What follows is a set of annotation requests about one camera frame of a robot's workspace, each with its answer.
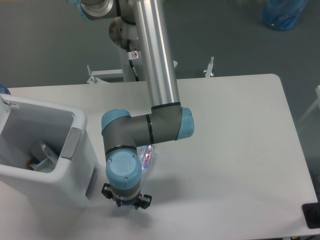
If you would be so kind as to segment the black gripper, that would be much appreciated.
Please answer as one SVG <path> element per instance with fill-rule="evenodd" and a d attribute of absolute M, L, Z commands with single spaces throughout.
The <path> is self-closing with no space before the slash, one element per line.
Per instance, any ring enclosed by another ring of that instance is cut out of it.
<path fill-rule="evenodd" d="M 142 195 L 140 192 L 135 196 L 119 196 L 112 193 L 111 186 L 109 183 L 104 183 L 102 190 L 102 195 L 107 199 L 112 199 L 115 204 L 118 207 L 122 206 L 134 206 L 134 208 L 137 210 L 139 208 L 141 209 L 147 209 L 152 202 L 152 196 L 144 194 Z"/>

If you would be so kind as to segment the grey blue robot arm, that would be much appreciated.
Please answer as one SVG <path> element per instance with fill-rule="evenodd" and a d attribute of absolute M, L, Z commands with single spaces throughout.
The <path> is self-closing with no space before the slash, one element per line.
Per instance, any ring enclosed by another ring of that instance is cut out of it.
<path fill-rule="evenodd" d="M 182 107 L 161 0 L 75 0 L 80 15 L 95 21 L 120 18 L 136 27 L 138 49 L 151 98 L 151 112 L 131 116 L 107 111 L 101 119 L 107 182 L 102 194 L 118 207 L 146 209 L 152 197 L 141 194 L 143 175 L 137 148 L 189 138 L 195 130 L 192 112 Z"/>

